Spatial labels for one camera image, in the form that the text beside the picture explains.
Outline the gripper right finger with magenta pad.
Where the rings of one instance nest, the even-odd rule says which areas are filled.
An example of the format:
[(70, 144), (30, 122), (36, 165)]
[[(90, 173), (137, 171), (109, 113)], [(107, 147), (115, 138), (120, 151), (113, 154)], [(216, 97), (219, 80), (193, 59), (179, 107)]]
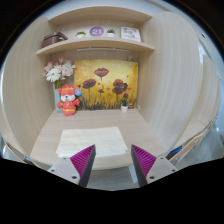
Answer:
[(178, 171), (165, 157), (156, 157), (136, 145), (131, 146), (131, 157), (140, 187)]

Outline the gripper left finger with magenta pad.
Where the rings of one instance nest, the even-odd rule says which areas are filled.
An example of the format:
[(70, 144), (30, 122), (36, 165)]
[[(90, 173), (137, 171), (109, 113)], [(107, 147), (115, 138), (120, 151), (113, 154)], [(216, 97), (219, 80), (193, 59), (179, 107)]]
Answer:
[(62, 157), (48, 171), (81, 187), (86, 187), (96, 156), (95, 146), (89, 146), (71, 157)]

